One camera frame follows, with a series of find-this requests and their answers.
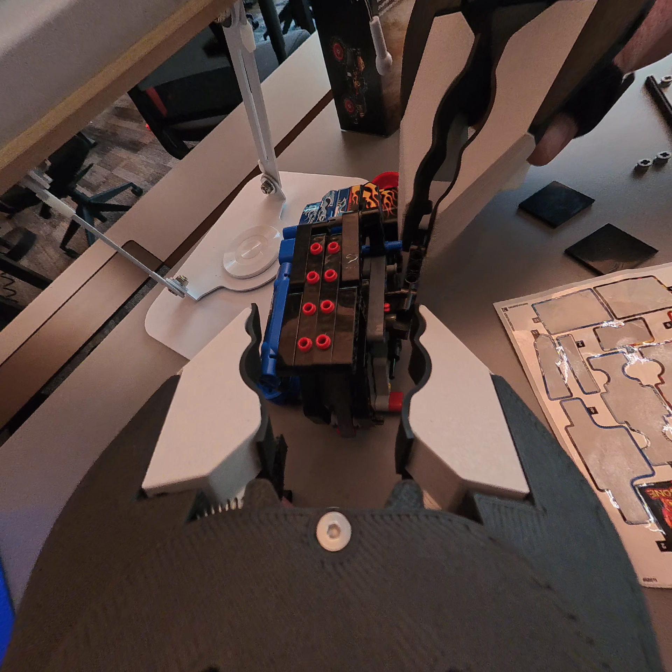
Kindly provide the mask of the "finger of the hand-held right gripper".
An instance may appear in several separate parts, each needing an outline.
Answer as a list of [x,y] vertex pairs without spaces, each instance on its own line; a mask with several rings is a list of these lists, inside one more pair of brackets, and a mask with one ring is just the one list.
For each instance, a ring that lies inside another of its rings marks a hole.
[[591,12],[549,7],[509,39],[495,71],[491,111],[438,204],[428,253],[445,251],[522,170],[535,146],[528,129]]
[[402,247],[425,246],[429,191],[446,160],[448,136],[478,122],[492,94],[492,11],[462,9],[433,18],[400,127]]

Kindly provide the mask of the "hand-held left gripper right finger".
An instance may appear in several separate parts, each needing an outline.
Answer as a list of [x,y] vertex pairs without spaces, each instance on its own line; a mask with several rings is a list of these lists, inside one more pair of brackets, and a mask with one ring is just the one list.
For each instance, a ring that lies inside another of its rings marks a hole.
[[411,325],[397,472],[410,476],[439,508],[457,510],[467,492],[522,500],[529,487],[492,376],[425,306]]

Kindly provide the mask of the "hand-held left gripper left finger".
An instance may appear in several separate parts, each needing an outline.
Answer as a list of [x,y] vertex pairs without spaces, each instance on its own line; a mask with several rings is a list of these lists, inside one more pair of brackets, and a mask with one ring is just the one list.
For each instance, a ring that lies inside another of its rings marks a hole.
[[233,500],[261,476],[282,496],[287,446],[257,386],[260,342],[252,304],[182,369],[142,483],[147,495],[201,489],[208,500]]

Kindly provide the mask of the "black brick beam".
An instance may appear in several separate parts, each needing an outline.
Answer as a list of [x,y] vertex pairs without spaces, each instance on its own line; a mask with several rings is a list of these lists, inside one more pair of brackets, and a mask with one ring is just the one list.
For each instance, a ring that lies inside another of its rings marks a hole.
[[399,321],[406,325],[409,325],[412,319],[413,305],[415,304],[417,296],[419,275],[421,273],[426,252],[427,247],[425,245],[412,245],[408,253],[403,284],[405,299],[402,310],[398,313]]

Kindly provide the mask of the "blue black toy brick truck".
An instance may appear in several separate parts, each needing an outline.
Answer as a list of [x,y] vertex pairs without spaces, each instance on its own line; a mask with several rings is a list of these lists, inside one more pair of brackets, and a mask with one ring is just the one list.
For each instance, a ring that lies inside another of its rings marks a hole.
[[259,386],[344,438],[401,408],[391,380],[411,328],[398,317],[410,249],[397,206],[398,189],[358,183],[307,204],[282,232]]

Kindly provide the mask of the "person's right hand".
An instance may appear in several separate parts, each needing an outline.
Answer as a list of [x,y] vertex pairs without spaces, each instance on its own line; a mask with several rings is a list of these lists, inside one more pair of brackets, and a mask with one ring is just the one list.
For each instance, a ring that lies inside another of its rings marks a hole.
[[626,89],[626,77],[671,54],[671,2],[656,1],[609,65],[600,65],[550,121],[528,157],[542,166],[593,130]]

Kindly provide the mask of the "brick set box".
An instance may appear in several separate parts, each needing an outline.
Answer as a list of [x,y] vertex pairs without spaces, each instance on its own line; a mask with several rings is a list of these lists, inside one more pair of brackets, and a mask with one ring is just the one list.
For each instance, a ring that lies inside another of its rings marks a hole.
[[[342,130],[387,137],[399,129],[400,76],[414,1],[311,1]],[[380,18],[392,57],[376,69],[368,10]]]

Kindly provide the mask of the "long black axle rod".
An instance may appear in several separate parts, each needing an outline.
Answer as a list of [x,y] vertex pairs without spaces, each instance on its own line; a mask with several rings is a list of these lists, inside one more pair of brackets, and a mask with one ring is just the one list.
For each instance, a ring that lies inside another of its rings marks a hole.
[[668,98],[665,88],[660,86],[659,81],[653,75],[646,78],[644,85],[660,114],[668,125],[671,125],[671,100]]

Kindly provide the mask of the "sticker sheet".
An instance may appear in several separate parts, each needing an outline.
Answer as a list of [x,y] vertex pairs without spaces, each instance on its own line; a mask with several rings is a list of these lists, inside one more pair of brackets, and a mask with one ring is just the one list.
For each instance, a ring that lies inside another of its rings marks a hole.
[[494,306],[640,583],[671,588],[671,264]]

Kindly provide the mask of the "blue storage bin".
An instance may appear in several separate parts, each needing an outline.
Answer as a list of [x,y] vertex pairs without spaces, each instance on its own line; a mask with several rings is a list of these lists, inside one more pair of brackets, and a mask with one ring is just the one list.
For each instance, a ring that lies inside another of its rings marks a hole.
[[5,576],[4,563],[1,557],[1,631],[10,632],[14,623],[12,597]]

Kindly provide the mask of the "black office chair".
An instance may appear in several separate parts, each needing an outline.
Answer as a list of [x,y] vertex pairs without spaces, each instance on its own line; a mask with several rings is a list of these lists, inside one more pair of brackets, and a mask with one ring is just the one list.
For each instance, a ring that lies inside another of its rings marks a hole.
[[109,204],[113,197],[127,189],[139,197],[143,195],[143,190],[138,185],[127,182],[94,196],[86,196],[78,189],[77,184],[93,166],[85,165],[89,150],[89,144],[83,135],[75,135],[49,157],[50,166],[46,175],[51,179],[50,193],[61,200],[69,197],[77,206],[76,214],[93,225],[95,220],[102,223],[107,221],[105,212],[126,212],[130,209],[130,206]]

